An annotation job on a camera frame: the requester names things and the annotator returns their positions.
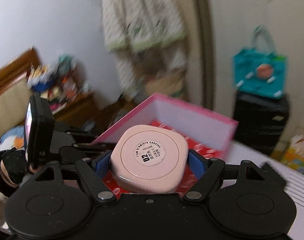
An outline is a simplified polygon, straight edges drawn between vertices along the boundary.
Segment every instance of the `pink box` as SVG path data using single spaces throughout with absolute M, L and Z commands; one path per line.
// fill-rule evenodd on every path
M 155 119 L 223 153 L 228 149 L 238 124 L 235 120 L 203 107 L 154 94 L 110 127 L 93 144 L 117 143 L 128 128 L 150 124 Z

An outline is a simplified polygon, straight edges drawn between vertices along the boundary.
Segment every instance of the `black camera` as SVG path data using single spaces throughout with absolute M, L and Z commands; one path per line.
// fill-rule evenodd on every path
M 27 162 L 32 168 L 37 169 L 50 161 L 71 165 L 114 149 L 115 144 L 91 145 L 97 137 L 80 128 L 56 122 L 46 99 L 40 98 L 37 92 L 30 97 L 24 126 L 24 147 Z

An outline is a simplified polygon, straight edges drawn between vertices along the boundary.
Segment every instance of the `pink compact case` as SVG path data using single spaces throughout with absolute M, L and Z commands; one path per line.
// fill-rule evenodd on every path
M 136 125 L 120 138 L 111 155 L 118 184 L 133 193 L 171 193 L 179 186 L 188 144 L 177 132 Z

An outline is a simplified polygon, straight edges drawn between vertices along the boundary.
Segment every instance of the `compact label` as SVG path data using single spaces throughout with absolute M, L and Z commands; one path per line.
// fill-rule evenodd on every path
M 156 141 L 143 141 L 135 147 L 134 157 L 139 164 L 154 166 L 165 157 L 164 147 Z

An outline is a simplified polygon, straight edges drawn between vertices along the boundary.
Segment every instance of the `bag handle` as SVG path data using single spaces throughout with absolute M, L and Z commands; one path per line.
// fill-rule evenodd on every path
M 256 48 L 258 46 L 258 37 L 263 36 L 266 43 L 268 44 L 269 49 L 272 53 L 276 52 L 276 47 L 273 41 L 273 38 L 270 34 L 270 32 L 267 30 L 267 28 L 264 25 L 258 26 L 253 33 L 252 37 L 252 48 Z

